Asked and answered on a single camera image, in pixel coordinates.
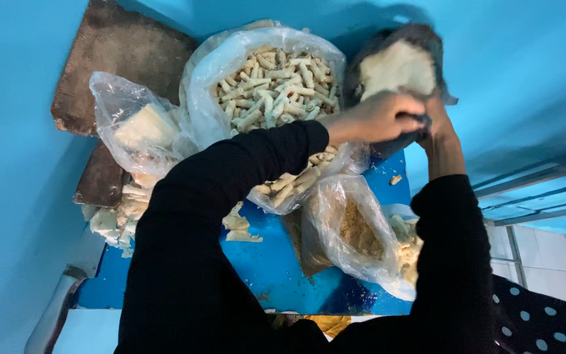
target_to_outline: blue wall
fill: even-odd
[[[0,353],[20,353],[82,234],[71,201],[95,139],[51,99],[85,0],[0,0]]]
[[[566,152],[565,2],[291,1],[284,12],[273,10],[276,3],[261,1],[253,11],[231,1],[212,6],[207,1],[140,0],[130,6],[200,41],[227,28],[274,18],[310,28],[346,54],[355,53],[378,29],[394,25],[395,16],[428,23],[444,40],[444,77],[460,98],[448,112],[474,184]],[[414,194],[427,182],[427,161],[416,145],[406,149],[406,160]],[[561,188],[566,181],[552,184]],[[550,187],[537,187],[536,194]],[[559,228],[552,228],[552,222],[531,226],[541,224],[566,232],[566,220]]]
[[[449,112],[474,182],[566,151],[564,2],[294,0],[285,12],[277,1],[141,2],[148,8],[129,6],[198,40],[274,17],[346,53],[396,14],[432,23],[460,98]],[[93,141],[56,131],[49,106],[85,5],[0,0],[0,353],[22,349],[84,228],[70,199]],[[416,191],[425,156],[413,146],[406,158]]]

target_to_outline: black long sleeve shirt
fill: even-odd
[[[137,225],[115,352],[491,352],[489,244],[464,175],[438,178],[412,200],[425,244],[409,316],[352,324],[331,343],[309,320],[271,328],[221,250],[221,220],[252,187],[300,173],[328,141],[318,122],[255,130],[185,159],[159,181]]]

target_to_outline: food crumb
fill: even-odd
[[[401,177],[401,175],[392,176],[392,178],[390,179],[390,186],[394,186],[395,184],[397,184],[402,179],[403,179],[403,177]]]

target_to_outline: plastic bag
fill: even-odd
[[[186,127],[185,109],[147,87],[107,72],[94,72],[98,134],[115,161],[144,188],[152,188],[178,162],[198,150]]]
[[[404,204],[390,204],[382,206],[381,209],[396,236],[401,226],[399,225],[400,222],[393,219],[395,215],[398,215],[400,219],[416,227],[415,222],[418,221],[418,216],[414,214],[412,208],[409,206]],[[398,297],[399,299],[406,301],[414,301],[416,299],[416,287],[403,279],[402,271],[399,272],[396,281],[384,283],[381,284],[381,286],[392,296]]]
[[[381,261],[359,253],[340,236],[340,224],[349,202],[357,204],[359,212],[381,243],[384,250]],[[397,239],[364,177],[336,174],[319,181],[304,206],[301,225],[303,247],[308,247],[303,257],[314,254],[316,265],[325,264],[321,254],[324,252],[328,260],[356,278],[381,285],[396,281]],[[313,232],[317,233],[322,250],[316,248],[317,243],[307,240]]]
[[[447,105],[455,105],[457,98],[452,97],[449,93],[446,82],[443,78],[443,45],[441,38],[427,25],[408,24],[396,30],[383,30],[377,35],[366,41],[361,51],[357,53],[355,58],[350,62],[345,77],[342,97],[346,107],[357,105],[364,94],[364,85],[361,84],[360,77],[361,63],[370,55],[375,55],[389,46],[405,41],[415,44],[416,47],[428,52],[434,61],[436,87],[440,89],[442,98]],[[412,87],[405,86],[405,92],[418,96],[421,100],[426,100],[427,95],[414,90]],[[425,128],[416,132],[403,133],[397,139],[392,141],[377,142],[371,144],[371,151],[374,157],[387,159],[398,151],[406,148],[418,139],[424,139],[431,128],[431,119],[427,115],[416,116],[415,119],[425,124]]]
[[[271,27],[256,28],[247,31],[225,31],[212,36],[194,53],[194,62],[198,64],[191,69],[187,68],[181,89],[186,91],[185,99],[189,109],[191,128],[198,149],[206,149],[211,144],[231,138],[231,126],[226,114],[217,103],[217,98],[211,94],[211,88],[226,76],[239,70],[246,62],[248,54],[263,45],[281,48],[286,52],[306,51],[315,53],[321,58],[333,62],[332,71],[338,78],[339,86],[344,79],[346,65],[345,56],[333,44],[323,38],[293,28],[280,26],[276,22],[258,22],[249,26]],[[322,171],[321,176],[338,173],[347,164],[350,165],[351,153],[360,148],[361,144],[346,143],[339,147],[337,156],[331,164]],[[359,171],[365,167],[352,165],[352,171]],[[248,199],[254,202],[265,212],[285,215],[300,206],[309,191],[300,195],[286,198],[279,206],[274,207],[271,199],[261,193],[251,192]]]

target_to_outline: person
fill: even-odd
[[[221,250],[222,218],[252,187],[301,172],[328,144],[395,139],[421,128],[400,113],[425,112],[429,183],[411,203],[424,246],[410,315],[351,324],[330,343],[309,320],[272,329]],[[340,115],[217,142],[159,181],[137,225],[115,353],[494,352],[489,248],[440,98],[382,92]]]

